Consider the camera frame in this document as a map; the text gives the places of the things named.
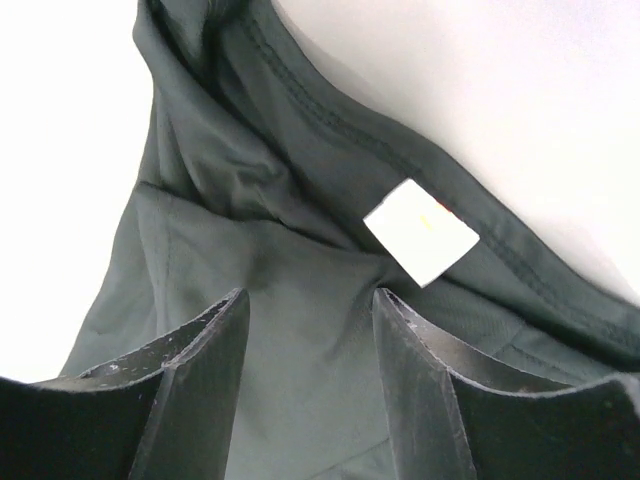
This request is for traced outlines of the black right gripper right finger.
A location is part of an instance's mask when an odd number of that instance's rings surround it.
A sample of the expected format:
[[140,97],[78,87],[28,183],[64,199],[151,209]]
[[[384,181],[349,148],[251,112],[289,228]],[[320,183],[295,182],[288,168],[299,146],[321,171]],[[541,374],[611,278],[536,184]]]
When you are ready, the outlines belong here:
[[511,367],[376,291],[373,323],[400,479],[635,479],[639,379],[571,386]]

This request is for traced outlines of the black t shirt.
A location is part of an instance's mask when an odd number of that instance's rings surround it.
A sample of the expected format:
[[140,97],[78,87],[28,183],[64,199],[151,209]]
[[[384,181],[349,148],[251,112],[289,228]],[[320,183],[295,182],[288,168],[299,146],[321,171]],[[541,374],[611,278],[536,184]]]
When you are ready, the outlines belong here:
[[[371,302],[386,287],[507,364],[577,383],[639,366],[639,310],[582,279],[442,149],[332,87],[267,1],[142,1],[138,179],[66,375],[244,288],[231,479],[391,479]],[[415,180],[480,236],[417,286],[365,216]]]

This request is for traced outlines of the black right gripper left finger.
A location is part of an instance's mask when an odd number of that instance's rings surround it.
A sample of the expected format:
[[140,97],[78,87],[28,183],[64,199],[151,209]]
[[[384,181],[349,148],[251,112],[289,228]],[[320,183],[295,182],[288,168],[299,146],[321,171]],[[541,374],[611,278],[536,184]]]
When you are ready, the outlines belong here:
[[221,479],[249,332],[249,297],[77,376],[1,382],[5,479]]

